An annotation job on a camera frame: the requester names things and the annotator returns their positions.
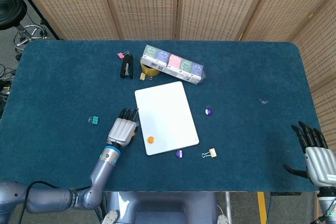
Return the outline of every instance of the blue carpet tabletop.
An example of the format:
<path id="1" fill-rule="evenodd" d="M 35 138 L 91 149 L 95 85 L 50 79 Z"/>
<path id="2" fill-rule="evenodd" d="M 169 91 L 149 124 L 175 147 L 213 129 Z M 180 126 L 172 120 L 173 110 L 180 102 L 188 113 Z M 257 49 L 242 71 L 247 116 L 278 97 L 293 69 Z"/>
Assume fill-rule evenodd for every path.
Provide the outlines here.
<path id="1" fill-rule="evenodd" d="M 90 185 L 115 119 L 122 108 L 136 108 L 134 91 L 179 80 L 164 73 L 139 80 L 146 44 L 204 65 L 202 83 L 183 81 L 200 143 L 183 149 L 183 158 L 147 156 L 139 129 L 106 190 L 315 190 L 282 166 L 306 166 L 291 124 L 319 127 L 299 50 L 288 42 L 32 42 L 0 122 L 0 179 Z M 117 53 L 125 51 L 134 55 L 134 79 L 120 78 Z M 97 125 L 88 123 L 94 115 Z M 202 158 L 210 148 L 217 157 Z"/>

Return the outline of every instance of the round magnet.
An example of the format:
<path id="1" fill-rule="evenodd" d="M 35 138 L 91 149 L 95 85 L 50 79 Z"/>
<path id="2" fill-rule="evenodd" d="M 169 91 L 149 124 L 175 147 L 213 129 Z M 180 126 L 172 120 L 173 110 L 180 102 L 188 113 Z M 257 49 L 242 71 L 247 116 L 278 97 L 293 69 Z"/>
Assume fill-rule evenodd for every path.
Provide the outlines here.
<path id="1" fill-rule="evenodd" d="M 154 136 L 148 137 L 147 142 L 149 142 L 150 144 L 154 143 Z"/>
<path id="2" fill-rule="evenodd" d="M 211 115 L 211 113 L 212 113 L 211 109 L 209 109 L 209 108 L 205 109 L 205 114 L 206 115 Z"/>
<path id="3" fill-rule="evenodd" d="M 176 156 L 177 156 L 178 158 L 182 158 L 182 151 L 181 151 L 181 150 L 178 150 L 178 151 L 176 152 Z"/>

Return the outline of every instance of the black stool seat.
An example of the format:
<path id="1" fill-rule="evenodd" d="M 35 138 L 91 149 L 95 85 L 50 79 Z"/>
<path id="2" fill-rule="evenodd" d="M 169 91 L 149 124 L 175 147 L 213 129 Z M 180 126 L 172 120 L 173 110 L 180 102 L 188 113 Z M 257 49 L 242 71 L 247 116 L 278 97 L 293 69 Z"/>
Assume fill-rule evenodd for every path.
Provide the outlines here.
<path id="1" fill-rule="evenodd" d="M 27 5 L 22 0 L 0 0 L 0 30 L 18 26 L 26 10 Z"/>

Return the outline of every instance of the stapler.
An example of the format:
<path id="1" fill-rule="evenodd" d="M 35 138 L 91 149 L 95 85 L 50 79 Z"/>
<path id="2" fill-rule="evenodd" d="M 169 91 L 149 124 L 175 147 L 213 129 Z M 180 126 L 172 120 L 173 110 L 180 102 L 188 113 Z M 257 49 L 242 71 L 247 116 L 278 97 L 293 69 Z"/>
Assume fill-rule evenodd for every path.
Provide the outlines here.
<path id="1" fill-rule="evenodd" d="M 120 77 L 127 76 L 133 79 L 133 55 L 131 54 L 126 54 L 121 64 Z"/>

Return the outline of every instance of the gray floor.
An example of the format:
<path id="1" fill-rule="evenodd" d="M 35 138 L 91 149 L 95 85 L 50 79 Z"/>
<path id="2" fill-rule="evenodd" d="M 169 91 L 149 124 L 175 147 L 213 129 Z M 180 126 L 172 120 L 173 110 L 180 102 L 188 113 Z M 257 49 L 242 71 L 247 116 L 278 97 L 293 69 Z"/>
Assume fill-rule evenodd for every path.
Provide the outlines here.
<path id="1" fill-rule="evenodd" d="M 32 20 L 39 24 L 40 18 L 28 4 L 28 13 Z M 28 16 L 22 21 L 23 25 L 31 24 Z M 16 52 L 12 44 L 15 28 L 0 31 L 0 63 L 10 68 L 17 68 Z M 269 193 L 265 194 L 266 206 L 269 204 Z M 218 193 L 218 204 L 225 212 L 225 196 Z M 258 200 L 256 193 L 231 193 L 232 217 L 234 224 L 260 223 Z M 313 193 L 303 193 L 301 196 L 273 197 L 269 215 L 269 224 L 310 223 L 313 220 Z M 16 223 L 20 207 L 14 211 L 10 223 Z M 22 223 L 98 223 L 93 211 L 68 210 L 59 214 L 31 215 L 25 213 Z"/>

